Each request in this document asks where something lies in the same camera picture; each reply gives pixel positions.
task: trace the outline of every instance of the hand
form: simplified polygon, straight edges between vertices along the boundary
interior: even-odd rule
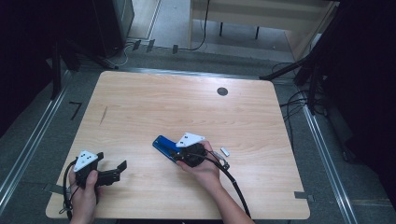
[[[206,150],[213,151],[212,146],[210,146],[209,142],[203,141],[201,142],[201,144]],[[210,153],[207,153],[207,157],[213,161],[216,160],[215,157]],[[179,165],[181,169],[183,169],[187,173],[192,174],[198,181],[198,183],[207,191],[222,188],[219,180],[219,168],[211,161],[204,160],[201,164],[193,168],[191,168],[183,161],[177,161],[177,165]]]
[[[75,194],[72,198],[73,217],[70,223],[92,223],[94,219],[94,211],[96,207],[95,184],[98,179],[98,172],[91,171],[87,177],[85,189],[78,188],[76,183],[76,174],[72,171],[69,173],[69,182],[71,193]]]

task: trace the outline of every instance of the floor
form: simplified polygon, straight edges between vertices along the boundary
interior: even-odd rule
[[[259,39],[255,40],[255,27],[224,24],[223,36],[220,37],[219,24],[212,21],[207,23],[205,43],[200,49],[194,53],[180,51],[177,54],[172,54],[174,45],[179,45],[180,48],[188,46],[187,12],[189,1],[163,0],[159,3],[158,8],[150,8],[152,15],[148,13],[154,19],[153,23],[149,23],[146,28],[141,29],[143,32],[138,32],[139,39],[145,46],[134,51],[131,50],[131,46],[124,51],[125,53],[121,52],[117,57],[109,59],[115,64],[123,64],[120,69],[154,68],[257,77],[271,74],[274,69],[294,62],[282,30],[261,28]],[[202,21],[194,21],[192,39],[194,46],[199,45],[202,41],[203,27]],[[137,38],[130,36],[128,41],[135,42],[136,40]],[[152,52],[147,52],[149,40],[155,40]],[[60,173],[59,166],[64,163],[64,157],[73,142],[84,107],[87,105],[83,104],[82,112],[78,113],[76,119],[71,120],[69,117],[71,118],[76,109],[69,102],[89,102],[100,73],[97,66],[93,65],[92,67],[88,65],[88,68],[86,66],[79,73],[72,74],[73,78],[69,88],[64,94],[63,100],[57,105],[60,108],[59,111],[49,121],[45,136],[39,139],[41,142],[36,143],[38,145],[36,153],[27,155],[30,165],[25,167],[26,171],[21,177],[21,183],[15,188],[14,196],[9,199],[4,214],[0,216],[0,223],[26,223],[26,220],[31,220],[32,223],[66,223],[65,220],[45,218],[42,207],[48,203],[49,195],[40,188],[43,183],[53,182]],[[274,81],[280,103],[287,102],[299,88],[305,88],[294,86],[292,78],[293,73],[288,73]],[[8,161],[13,163],[17,160],[19,153],[23,153],[22,150],[26,147],[25,142],[35,130],[35,125],[41,115],[46,111],[47,101],[45,99],[48,99],[49,95],[50,86],[43,90],[32,105],[23,112],[21,119],[15,122],[7,136],[0,139],[1,148],[13,149],[2,150],[2,164],[7,164]],[[396,223],[396,213],[387,201],[376,174],[363,164],[349,164],[343,160],[339,142],[332,131],[332,125],[325,117],[311,118],[311,121],[313,120],[320,127],[319,137],[314,137],[313,128],[308,122],[309,115],[303,107],[294,106],[291,109],[298,113],[290,118],[293,129],[287,122],[286,125],[288,132],[293,132],[296,162],[304,189],[311,197],[309,201],[311,218],[293,220],[292,223]],[[282,113],[287,115],[284,107]],[[318,139],[325,143],[325,149],[332,162],[331,168],[335,169],[337,173],[335,178],[339,179],[342,184],[341,190],[345,192],[342,195],[347,196],[348,202],[350,202],[344,206],[352,208],[354,212],[352,216],[355,217],[355,219],[352,218],[352,221],[341,212],[343,205],[336,197],[339,192],[334,190],[326,164],[323,164],[323,157],[326,155],[321,152]],[[1,169],[0,180],[3,182],[10,169],[6,166]],[[114,222],[98,220],[97,223]],[[258,220],[257,223],[286,223],[286,221]]]

